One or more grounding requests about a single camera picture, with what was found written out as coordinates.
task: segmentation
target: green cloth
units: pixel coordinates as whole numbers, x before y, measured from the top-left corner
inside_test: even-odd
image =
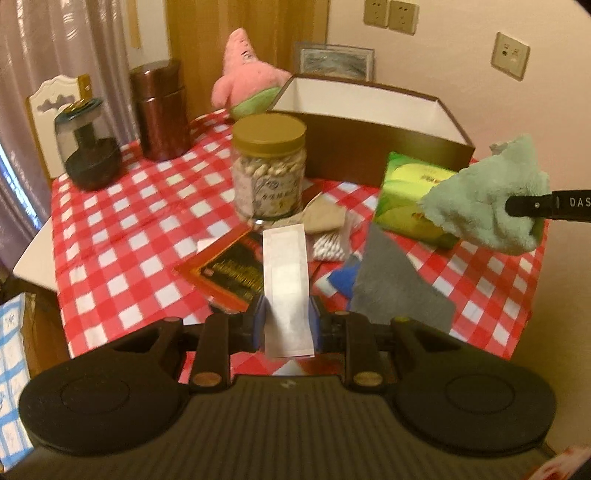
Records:
[[[538,169],[533,140],[523,135],[491,145],[493,155],[433,187],[419,202],[425,216],[446,232],[474,245],[521,255],[541,243],[544,219],[510,217],[507,198],[550,193]]]
[[[244,116],[253,115],[255,113],[263,113],[275,100],[277,94],[281,91],[279,87],[272,87],[258,92],[247,98],[238,105],[230,109],[230,116],[234,120],[240,120]]]

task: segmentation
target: transparent container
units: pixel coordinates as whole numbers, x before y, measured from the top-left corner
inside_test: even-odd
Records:
[[[234,204],[242,220],[266,227],[301,210],[306,126],[283,113],[241,118],[233,127]]]
[[[121,172],[121,150],[103,115],[103,100],[82,99],[55,120],[57,148],[70,179],[80,190],[109,186]]]

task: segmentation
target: chair seat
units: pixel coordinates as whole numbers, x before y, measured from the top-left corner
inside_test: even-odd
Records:
[[[27,247],[12,273],[27,282],[57,291],[52,233],[50,218]]]

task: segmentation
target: tissue package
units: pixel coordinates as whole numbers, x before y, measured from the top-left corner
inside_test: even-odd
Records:
[[[453,247],[457,238],[428,220],[418,201],[432,187],[454,173],[416,158],[391,153],[379,193],[374,222],[385,230],[438,247]]]

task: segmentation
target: wooden door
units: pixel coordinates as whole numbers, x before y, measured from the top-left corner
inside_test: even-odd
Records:
[[[171,55],[183,64],[187,116],[212,110],[228,35],[246,29],[260,60],[293,71],[298,41],[326,42],[329,0],[167,0]]]

